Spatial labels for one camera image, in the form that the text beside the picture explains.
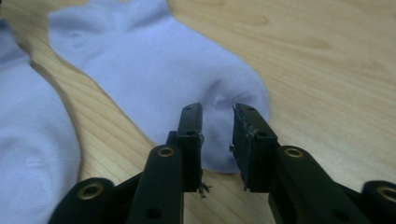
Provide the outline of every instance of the wooden table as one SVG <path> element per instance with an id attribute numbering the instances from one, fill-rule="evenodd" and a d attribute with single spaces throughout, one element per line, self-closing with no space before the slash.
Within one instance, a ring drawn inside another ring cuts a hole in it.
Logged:
<path id="1" fill-rule="evenodd" d="M 72 0 L 5 0 L 33 67 L 61 94 L 74 121 L 80 179 L 116 184 L 139 173 L 154 147 L 87 76 L 57 57 L 47 14 Z M 281 145 L 308 150 L 337 182 L 396 183 L 396 2 L 391 0 L 169 0 L 173 15 L 239 55 L 266 83 Z M 205 172 L 207 199 L 185 195 L 185 223 L 273 223 L 266 194 L 238 175 Z"/>

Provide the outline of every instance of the table surface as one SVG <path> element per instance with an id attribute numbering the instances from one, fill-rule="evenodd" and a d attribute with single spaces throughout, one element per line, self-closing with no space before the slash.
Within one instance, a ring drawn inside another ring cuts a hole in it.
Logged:
<path id="1" fill-rule="evenodd" d="M 154 147 L 87 76 L 49 46 L 47 14 L 85 1 L 3 1 L 33 68 L 62 96 L 83 162 L 80 179 L 116 184 L 142 171 Z M 396 183 L 396 2 L 169 0 L 172 14 L 251 65 L 266 83 L 281 145 L 309 151 L 337 182 Z M 205 171 L 208 197 L 185 194 L 185 223 L 274 223 L 267 194 L 239 175 Z"/>

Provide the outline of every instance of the brass rivet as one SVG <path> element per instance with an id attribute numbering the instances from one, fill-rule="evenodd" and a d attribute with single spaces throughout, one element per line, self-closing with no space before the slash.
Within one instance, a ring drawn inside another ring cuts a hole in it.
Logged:
<path id="1" fill-rule="evenodd" d="M 301 158 L 304 155 L 302 151 L 296 148 L 285 149 L 285 154 L 293 158 Z"/>
<path id="2" fill-rule="evenodd" d="M 158 150 L 157 154 L 161 157 L 170 157 L 175 154 L 175 150 L 170 147 L 164 147 Z"/>
<path id="3" fill-rule="evenodd" d="M 96 196 L 100 195 L 105 187 L 100 182 L 92 182 L 91 184 L 85 186 L 78 192 L 78 197 L 81 200 L 89 200 L 93 199 Z"/>
<path id="4" fill-rule="evenodd" d="M 396 203 L 396 189 L 380 186 L 376 188 L 376 191 L 385 199 Z"/>

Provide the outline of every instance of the metal rivet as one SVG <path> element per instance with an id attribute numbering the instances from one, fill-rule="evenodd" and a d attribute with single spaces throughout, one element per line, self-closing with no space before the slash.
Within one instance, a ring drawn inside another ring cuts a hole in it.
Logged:
<path id="1" fill-rule="evenodd" d="M 100 195 L 105 187 L 100 182 L 92 182 L 91 184 L 85 186 L 78 192 L 78 197 L 81 200 L 89 200 L 93 199 L 96 196 Z"/>
<path id="2" fill-rule="evenodd" d="M 170 157 L 175 154 L 175 150 L 170 147 L 164 147 L 158 150 L 157 154 L 161 157 Z"/>
<path id="3" fill-rule="evenodd" d="M 376 191 L 385 199 L 396 203 L 396 189 L 380 186 L 376 188 Z"/>
<path id="4" fill-rule="evenodd" d="M 304 155 L 302 151 L 296 148 L 285 149 L 285 154 L 293 158 L 301 158 Z"/>

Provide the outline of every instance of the sock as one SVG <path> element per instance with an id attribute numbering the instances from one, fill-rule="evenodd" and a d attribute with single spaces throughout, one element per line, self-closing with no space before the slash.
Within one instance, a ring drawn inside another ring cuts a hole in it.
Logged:
<path id="1" fill-rule="evenodd" d="M 0 20 L 0 223 L 47 223 L 77 181 L 78 141 L 57 92 Z"/>
<path id="2" fill-rule="evenodd" d="M 177 129 L 183 106 L 200 102 L 204 169 L 239 172 L 229 152 L 235 103 L 268 118 L 268 95 L 257 74 L 176 21 L 165 0 L 91 0 L 63 8 L 49 14 L 49 42 L 156 144 Z"/>

